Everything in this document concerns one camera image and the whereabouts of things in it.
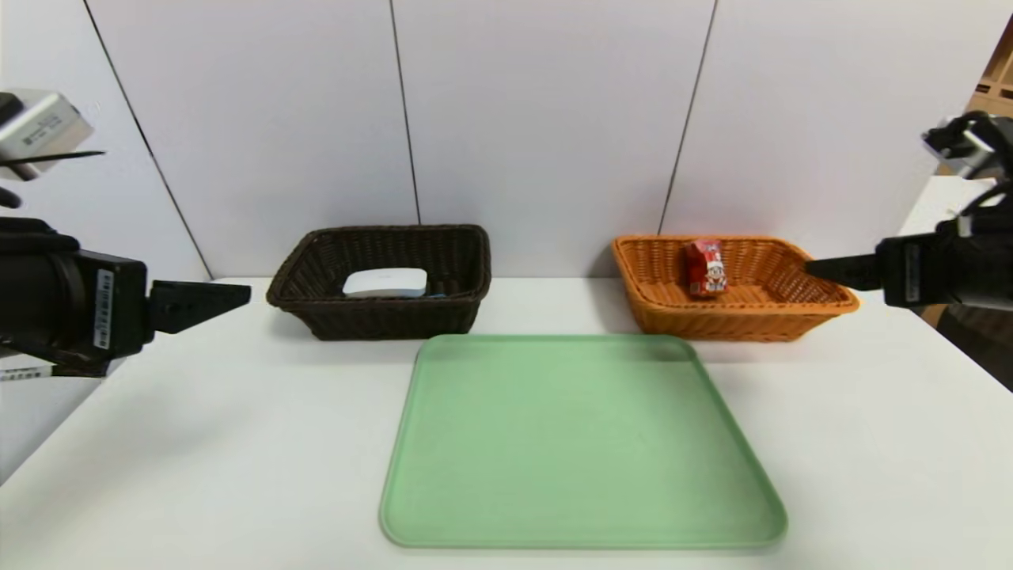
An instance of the red box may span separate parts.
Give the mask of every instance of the red box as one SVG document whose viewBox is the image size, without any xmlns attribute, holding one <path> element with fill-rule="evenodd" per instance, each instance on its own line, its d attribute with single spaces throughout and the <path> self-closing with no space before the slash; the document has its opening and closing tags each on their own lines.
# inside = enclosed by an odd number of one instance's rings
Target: red box
<svg viewBox="0 0 1013 570">
<path fill-rule="evenodd" d="M 714 298 L 728 289 L 721 260 L 721 242 L 697 239 L 686 245 L 686 272 L 689 292 L 696 298 Z"/>
</svg>

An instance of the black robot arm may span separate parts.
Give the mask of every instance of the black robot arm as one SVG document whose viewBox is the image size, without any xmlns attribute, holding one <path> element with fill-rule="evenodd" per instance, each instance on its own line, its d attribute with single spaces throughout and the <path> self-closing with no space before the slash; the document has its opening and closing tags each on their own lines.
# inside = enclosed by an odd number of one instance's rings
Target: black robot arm
<svg viewBox="0 0 1013 570">
<path fill-rule="evenodd" d="M 141 261 L 86 251 L 46 222 L 0 218 L 0 349 L 101 378 L 155 332 L 175 334 L 249 303 L 240 284 L 154 280 Z"/>
<path fill-rule="evenodd" d="M 934 233 L 887 237 L 873 253 L 809 261 L 806 270 L 853 290 L 882 290 L 892 307 L 1013 311 L 1013 119 L 971 111 L 923 139 L 959 175 L 995 175 L 996 185 Z"/>
</svg>

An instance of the wicker basket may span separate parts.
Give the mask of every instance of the wicker basket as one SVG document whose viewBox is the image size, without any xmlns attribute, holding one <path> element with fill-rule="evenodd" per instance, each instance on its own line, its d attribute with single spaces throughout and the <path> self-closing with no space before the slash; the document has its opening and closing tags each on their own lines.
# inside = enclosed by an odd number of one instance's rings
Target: wicker basket
<svg viewBox="0 0 1013 570">
<path fill-rule="evenodd" d="M 686 290 L 685 246 L 720 239 L 728 290 L 697 300 Z M 718 341 L 793 341 L 858 310 L 848 290 L 805 272 L 811 257 L 772 237 L 623 236 L 612 244 L 637 325 L 644 333 Z"/>
<path fill-rule="evenodd" d="M 392 266 L 424 268 L 426 297 L 349 300 L 341 294 L 348 274 Z M 322 341 L 427 339 L 471 329 L 490 274 L 489 238 L 477 225 L 321 229 L 282 264 L 267 303 L 301 319 Z"/>
</svg>

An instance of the dark brown wicker basket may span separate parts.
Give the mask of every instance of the dark brown wicker basket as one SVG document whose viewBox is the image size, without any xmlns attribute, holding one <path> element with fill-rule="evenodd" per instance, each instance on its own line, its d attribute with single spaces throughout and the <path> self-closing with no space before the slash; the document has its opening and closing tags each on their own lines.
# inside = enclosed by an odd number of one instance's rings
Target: dark brown wicker basket
<svg viewBox="0 0 1013 570">
<path fill-rule="evenodd" d="M 353 272 L 392 266 L 424 268 L 426 297 L 341 294 Z M 490 279 L 489 237 L 477 225 L 338 227 L 299 242 L 275 275 L 267 303 L 301 319 L 321 341 L 428 339 L 467 333 Z"/>
</svg>

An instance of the green tray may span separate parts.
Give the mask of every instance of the green tray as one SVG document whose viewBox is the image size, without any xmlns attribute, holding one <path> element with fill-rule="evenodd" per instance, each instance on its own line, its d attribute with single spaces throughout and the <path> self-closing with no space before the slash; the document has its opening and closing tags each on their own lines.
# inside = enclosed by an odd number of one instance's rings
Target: green tray
<svg viewBox="0 0 1013 570">
<path fill-rule="evenodd" d="M 693 349 L 643 335 L 426 342 L 380 521 L 420 548 L 753 548 L 787 527 Z"/>
</svg>

